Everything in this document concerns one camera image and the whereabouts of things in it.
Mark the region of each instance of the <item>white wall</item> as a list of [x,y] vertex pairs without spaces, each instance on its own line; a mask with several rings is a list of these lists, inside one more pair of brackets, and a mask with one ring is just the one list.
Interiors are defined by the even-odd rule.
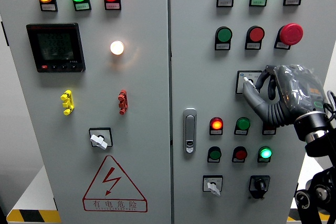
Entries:
[[2,28],[0,66],[0,206],[7,215],[43,162]]

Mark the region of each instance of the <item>gray metal panel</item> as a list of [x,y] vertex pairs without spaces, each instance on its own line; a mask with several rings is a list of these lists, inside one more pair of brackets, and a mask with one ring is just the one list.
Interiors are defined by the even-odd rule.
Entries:
[[[121,0],[122,11],[41,12],[38,0],[0,0],[0,9],[29,114],[61,219],[67,223],[170,223],[170,136],[167,0]],[[77,22],[84,73],[38,73],[26,25]],[[112,57],[114,40],[125,45]],[[70,89],[75,110],[63,115]],[[129,110],[119,114],[118,94]],[[91,147],[89,128],[111,127],[113,147]],[[82,198],[106,155],[112,155],[148,201],[148,212],[88,212]]]
[[[299,63],[313,68],[324,81],[336,38],[336,0],[302,0],[301,6],[282,6],[268,0],[266,7],[249,7],[249,0],[234,0],[233,8],[216,8],[216,0],[171,0],[172,93],[175,223],[285,223],[304,156],[304,143],[293,126],[275,136],[262,136],[261,120],[241,94],[235,94],[237,70],[263,70],[266,64]],[[300,43],[289,51],[274,49],[280,27],[298,23],[304,29]],[[260,51],[245,51],[248,28],[265,30]],[[218,27],[233,31],[230,51],[215,51]],[[197,110],[197,149],[183,150],[183,111]],[[209,136],[211,118],[224,120],[223,136]],[[234,135],[236,120],[251,120],[247,136]],[[222,150],[220,163],[207,163],[211,146]],[[237,146],[247,149],[243,164],[232,163]],[[257,152],[270,146],[268,164],[257,163]],[[223,175],[220,197],[202,192],[203,175]],[[251,175],[269,175],[264,200],[251,198]]]

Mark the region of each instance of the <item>robotic arm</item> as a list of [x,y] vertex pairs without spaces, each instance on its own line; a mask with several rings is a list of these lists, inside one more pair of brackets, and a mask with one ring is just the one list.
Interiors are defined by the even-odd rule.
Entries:
[[[270,104],[259,96],[267,78],[268,98],[274,100],[276,88],[279,101]],[[329,156],[333,167],[314,175],[307,190],[295,194],[303,224],[321,223],[318,208],[330,214],[328,224],[336,220],[336,129],[331,121],[336,115],[336,97],[328,91],[312,72],[300,65],[266,66],[255,86],[245,78],[244,98],[262,121],[279,127],[294,124],[298,138],[305,141],[311,157]]]

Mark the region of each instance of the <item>red triangle warning symbol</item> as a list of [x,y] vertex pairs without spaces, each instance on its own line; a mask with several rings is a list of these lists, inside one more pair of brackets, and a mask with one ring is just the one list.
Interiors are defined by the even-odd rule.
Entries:
[[85,211],[147,212],[147,200],[112,156],[106,156],[83,197]]

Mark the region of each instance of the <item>yellow toggle lever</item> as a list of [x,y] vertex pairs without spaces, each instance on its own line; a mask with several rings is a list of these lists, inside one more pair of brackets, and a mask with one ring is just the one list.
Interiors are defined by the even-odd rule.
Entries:
[[75,108],[74,99],[72,97],[72,91],[67,90],[61,95],[61,100],[63,101],[63,108],[66,108],[63,112],[64,115],[69,115]]

